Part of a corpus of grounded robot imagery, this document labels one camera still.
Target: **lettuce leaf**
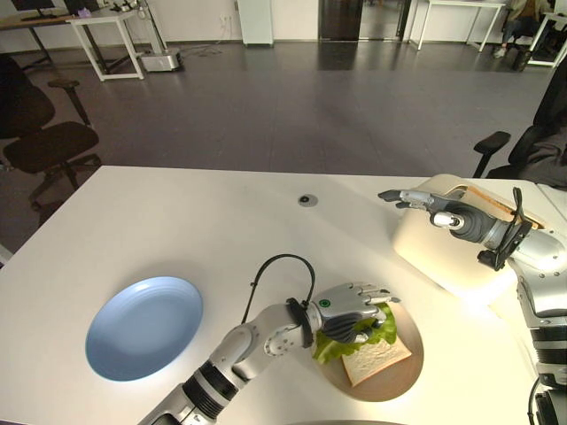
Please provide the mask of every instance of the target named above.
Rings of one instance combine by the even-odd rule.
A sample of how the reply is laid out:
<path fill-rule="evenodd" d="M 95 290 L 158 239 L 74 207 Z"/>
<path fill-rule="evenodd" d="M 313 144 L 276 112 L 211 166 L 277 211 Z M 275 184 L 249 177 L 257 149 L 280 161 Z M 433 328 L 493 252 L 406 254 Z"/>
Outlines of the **lettuce leaf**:
<path fill-rule="evenodd" d="M 365 343 L 342 344 L 330 339 L 323 332 L 318 331 L 315 336 L 316 349 L 313 358 L 324 365 L 333 359 L 339 359 L 340 356 L 350 356 L 354 352 L 360 350 L 364 344 L 377 344 L 384 339 L 388 344 L 396 342 L 396 320 L 393 317 L 392 310 L 386 303 L 377 304 L 377 307 L 386 314 L 386 320 L 380 328 L 374 328 L 372 335 Z M 376 319 L 369 318 L 359 321 L 354 325 L 354 330 L 360 331 L 371 327 Z"/>

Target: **white bread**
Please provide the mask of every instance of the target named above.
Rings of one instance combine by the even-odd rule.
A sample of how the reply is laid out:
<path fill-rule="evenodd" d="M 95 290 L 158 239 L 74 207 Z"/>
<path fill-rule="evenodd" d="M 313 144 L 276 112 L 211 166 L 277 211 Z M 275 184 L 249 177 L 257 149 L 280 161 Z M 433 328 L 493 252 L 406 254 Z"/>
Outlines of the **white bread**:
<path fill-rule="evenodd" d="M 351 385 L 355 387 L 381 370 L 409 356 L 411 356 L 411 351 L 398 336 L 392 345 L 389 345 L 383 339 L 378 344 L 363 345 L 354 354 L 342 357 L 348 379 L 350 379 Z"/>

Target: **desk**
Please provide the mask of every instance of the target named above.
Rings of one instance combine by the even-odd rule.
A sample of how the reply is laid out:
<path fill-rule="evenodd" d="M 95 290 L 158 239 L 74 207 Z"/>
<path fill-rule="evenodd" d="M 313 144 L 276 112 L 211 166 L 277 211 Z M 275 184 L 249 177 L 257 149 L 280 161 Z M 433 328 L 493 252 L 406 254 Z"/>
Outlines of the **desk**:
<path fill-rule="evenodd" d="M 549 202 L 553 204 L 557 208 L 557 211 L 567 220 L 567 192 L 551 188 L 547 184 L 538 184 L 538 188 L 540 188 Z"/>
<path fill-rule="evenodd" d="M 498 13 L 500 13 L 500 9 L 505 6 L 505 4 L 502 3 L 488 3 L 488 2 L 471 2 L 471 1 L 460 1 L 460 0 L 428 0 L 428 4 L 427 4 L 427 12 L 425 13 L 425 19 L 423 20 L 423 27 L 422 27 L 422 33 L 419 36 L 419 43 L 417 43 L 417 49 L 420 50 L 422 48 L 422 43 L 423 43 L 423 36 L 425 35 L 425 29 L 427 28 L 427 23 L 429 22 L 429 16 L 430 16 L 430 11 L 431 8 L 433 7 L 433 5 L 439 5 L 439 6 L 460 6 L 460 7 L 476 7 L 477 8 L 477 14 L 475 15 L 475 19 L 472 21 L 472 25 L 470 26 L 470 31 L 469 34 L 467 35 L 467 39 L 465 41 L 466 44 L 473 44 L 476 47 L 478 47 L 478 51 L 482 51 L 482 49 L 484 49 L 485 44 L 486 44 L 486 40 L 488 39 L 488 36 L 490 35 L 490 32 L 493 29 L 494 26 L 494 22 L 496 21 L 496 18 L 498 17 Z M 472 35 L 472 30 L 475 27 L 475 24 L 477 23 L 477 19 L 478 19 L 478 15 L 480 14 L 481 9 L 486 8 L 486 9 L 494 9 L 494 16 L 493 16 L 493 20 L 490 22 L 490 25 L 488 26 L 488 29 L 486 30 L 486 34 L 485 34 L 485 38 L 483 39 L 482 43 L 480 43 L 480 45 L 478 45 L 475 42 L 470 42 L 470 36 Z M 414 15 L 414 21 L 412 23 L 411 26 L 411 32 L 410 34 L 413 33 L 414 31 L 414 24 L 416 23 L 416 16 Z"/>
<path fill-rule="evenodd" d="M 61 15 L 61 16 L 57 16 L 54 19 L 34 19 L 34 20 L 25 20 L 25 21 L 21 20 L 22 18 L 33 16 L 34 14 L 36 13 L 35 12 L 20 13 L 18 15 L 13 15 L 8 18 L 0 20 L 0 31 L 8 31 L 11 29 L 28 29 L 29 32 L 34 37 L 34 40 L 37 43 L 38 47 L 42 51 L 43 57 L 35 60 L 29 65 L 23 66 L 22 69 L 24 70 L 35 66 L 39 66 L 42 62 L 45 61 L 53 65 L 53 59 L 51 59 L 49 52 L 47 51 L 47 49 L 45 49 L 45 46 L 43 45 L 42 41 L 40 40 L 34 28 L 65 25 L 67 21 L 73 18 L 71 17 L 71 15 Z"/>
<path fill-rule="evenodd" d="M 293 252 L 314 265 L 315 292 L 365 281 L 401 298 L 422 334 L 422 374 L 401 397 L 364 403 L 337 391 L 308 350 L 298 350 L 240 391 L 219 425 L 524 423 L 535 374 L 509 325 L 488 309 L 465 306 L 391 247 L 401 211 L 377 193 L 424 180 L 101 167 L 0 269 L 1 418 L 136 424 L 239 323 L 261 263 Z M 477 184 L 506 198 L 520 186 L 526 209 L 557 219 L 533 183 Z M 299 206 L 306 193 L 319 203 Z M 133 382 L 99 377 L 84 352 L 98 309 L 129 284 L 165 274 L 201 292 L 204 315 L 195 338 L 154 375 Z M 262 277 L 251 317 L 266 305 L 302 297 L 307 287 L 302 264 L 274 264 Z M 510 305 L 509 313 L 521 317 L 519 304 Z"/>
<path fill-rule="evenodd" d="M 543 33 L 543 30 L 545 29 L 546 25 L 548 24 L 548 22 L 550 20 L 553 20 L 554 22 L 558 22 L 560 24 L 567 25 L 567 17 L 566 16 L 560 16 L 557 13 L 546 12 L 545 18 L 541 21 L 540 29 L 538 30 L 536 35 L 533 37 L 532 44 L 530 45 L 530 51 L 531 52 L 534 51 L 535 46 L 538 44 L 538 40 L 540 39 L 541 34 Z M 553 62 L 549 62 L 549 61 L 546 61 L 546 60 L 529 60 L 528 65 L 551 66 L 551 67 L 555 68 L 561 63 L 563 58 L 565 58 L 565 55 L 567 55 L 567 40 L 565 42 L 563 42 L 563 46 L 559 50 L 559 53 L 557 53 L 557 56 L 555 57 L 555 60 Z"/>
<path fill-rule="evenodd" d="M 98 79 L 100 81 L 105 80 L 116 80 L 122 78 L 139 78 L 140 80 L 144 79 L 144 74 L 142 73 L 142 69 L 138 64 L 138 53 L 136 53 L 136 49 L 134 48 L 134 44 L 132 43 L 132 39 L 130 38 L 130 34 L 125 25 L 125 21 L 127 19 L 131 19 L 137 16 L 137 11 L 130 11 L 130 12 L 113 12 L 109 9 L 102 9 L 100 11 L 92 12 L 92 16 L 90 18 L 80 18 L 80 19 L 70 19 L 68 22 L 73 27 L 74 32 L 77 34 L 79 38 L 79 42 L 81 43 L 82 48 L 85 50 L 87 57 L 89 58 L 90 63 L 92 64 L 95 72 L 97 73 Z M 115 24 L 120 32 L 120 36 L 122 37 L 122 41 L 126 46 L 126 50 L 128 51 L 128 56 L 124 58 L 118 59 L 112 66 L 116 66 L 122 63 L 125 59 L 129 58 L 136 69 L 135 73 L 114 73 L 110 74 L 110 67 L 105 68 L 105 72 L 100 69 L 98 66 L 98 61 L 104 63 L 104 60 L 101 61 L 100 51 L 97 48 L 97 44 L 94 41 L 94 38 L 88 31 L 89 25 L 100 25 L 100 24 Z"/>

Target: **floor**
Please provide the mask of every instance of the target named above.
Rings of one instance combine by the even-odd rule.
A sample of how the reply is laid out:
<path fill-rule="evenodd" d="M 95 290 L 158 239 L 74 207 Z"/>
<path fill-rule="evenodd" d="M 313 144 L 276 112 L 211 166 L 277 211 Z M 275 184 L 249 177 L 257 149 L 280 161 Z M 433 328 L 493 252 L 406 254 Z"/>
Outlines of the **floor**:
<path fill-rule="evenodd" d="M 513 54 L 495 60 L 490 49 L 461 44 L 427 43 L 420 52 L 395 42 L 182 47 L 184 70 L 143 81 L 101 83 L 89 66 L 63 65 L 84 59 L 79 50 L 55 52 L 58 69 L 28 75 L 56 105 L 53 123 L 78 117 L 47 81 L 81 82 L 100 136 L 93 151 L 107 165 L 412 176 L 472 175 L 472 146 L 496 130 L 516 140 L 552 75 L 540 67 L 514 73 Z M 37 229 L 27 195 L 41 179 L 0 173 L 0 243 L 12 251 Z M 62 181 L 43 202 L 70 194 Z"/>
<path fill-rule="evenodd" d="M 401 0 L 365 0 L 362 6 L 361 39 L 394 39 L 400 19 Z"/>

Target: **white wall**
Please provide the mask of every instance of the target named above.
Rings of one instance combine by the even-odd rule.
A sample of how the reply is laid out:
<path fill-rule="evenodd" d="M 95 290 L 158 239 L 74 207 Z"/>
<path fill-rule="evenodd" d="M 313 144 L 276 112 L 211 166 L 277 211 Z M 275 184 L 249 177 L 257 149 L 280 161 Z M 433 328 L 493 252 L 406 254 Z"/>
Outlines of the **white wall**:
<path fill-rule="evenodd" d="M 317 40 L 319 0 L 272 0 L 276 40 Z"/>
<path fill-rule="evenodd" d="M 62 6 L 63 0 L 55 0 Z M 240 19 L 233 0 L 150 0 L 167 41 L 242 40 Z M 16 13 L 12 2 L 0 2 L 0 17 Z M 272 0 L 274 37 L 277 40 L 316 40 L 318 0 Z M 144 27 L 136 19 L 128 21 L 134 41 L 144 41 Z M 69 26 L 36 29 L 47 48 L 78 47 Z M 101 45 L 120 44 L 112 25 L 91 28 Z M 36 50 L 27 30 L 0 33 L 0 51 Z"/>
<path fill-rule="evenodd" d="M 318 33 L 319 0 L 271 0 L 276 40 L 316 40 Z M 234 0 L 150 0 L 167 41 L 242 40 L 240 19 Z M 63 0 L 54 0 L 63 5 Z M 405 39 L 411 29 L 414 12 L 416 23 L 412 38 L 419 38 L 426 0 L 415 0 L 408 15 Z M 0 2 L 0 17 L 16 13 L 12 2 Z M 464 41 L 474 19 L 475 8 L 434 6 L 425 34 L 427 41 Z M 473 41 L 481 40 L 492 14 L 484 9 L 478 18 Z M 497 19 L 489 42 L 499 42 L 504 11 Z M 130 28 L 135 41 L 145 41 L 144 27 L 132 19 Z M 36 30 L 48 48 L 77 47 L 69 26 L 42 27 Z M 96 26 L 93 34 L 101 45 L 120 44 L 118 32 L 112 26 Z M 35 42 L 27 30 L 0 33 L 0 51 L 36 50 Z"/>

